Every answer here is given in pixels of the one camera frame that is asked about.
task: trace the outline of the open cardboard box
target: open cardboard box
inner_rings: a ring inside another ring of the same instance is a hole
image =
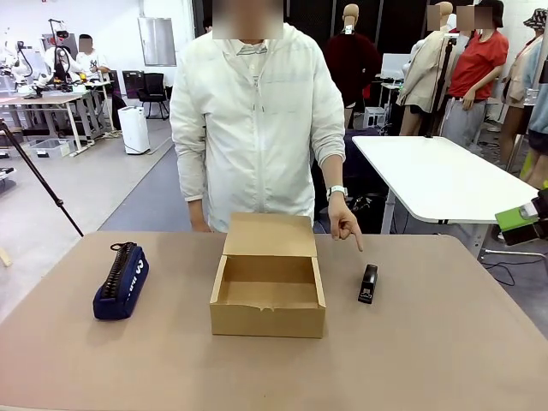
[[[325,299],[310,218],[233,214],[210,309],[213,334],[321,338]]]

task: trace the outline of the gray pants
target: gray pants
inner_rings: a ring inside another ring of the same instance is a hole
[[[465,111],[462,101],[452,98],[445,108],[444,123],[441,135],[459,146],[468,148],[476,137],[485,120],[486,101],[474,103],[472,108]]]

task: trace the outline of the shirt collar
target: shirt collar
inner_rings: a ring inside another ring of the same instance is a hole
[[[246,45],[245,43],[242,43],[240,40],[227,40],[232,47],[232,50],[234,53],[238,56],[242,49],[244,47],[253,47],[256,48],[257,51],[267,50],[269,49],[270,40],[263,41],[260,45]]]

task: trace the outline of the dark red sweater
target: dark red sweater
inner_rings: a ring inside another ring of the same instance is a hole
[[[330,39],[325,48],[325,60],[345,107],[363,98],[363,89],[380,73],[382,64],[374,44],[358,33],[341,33]]]

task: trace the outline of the black zipper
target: black zipper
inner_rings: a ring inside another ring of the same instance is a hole
[[[116,258],[114,264],[110,269],[109,276],[103,284],[101,291],[101,299],[117,298],[120,284],[122,283],[122,274],[126,269],[129,257],[134,251],[137,244],[134,242],[126,242],[124,244],[113,244],[110,246],[112,251],[116,251]]]

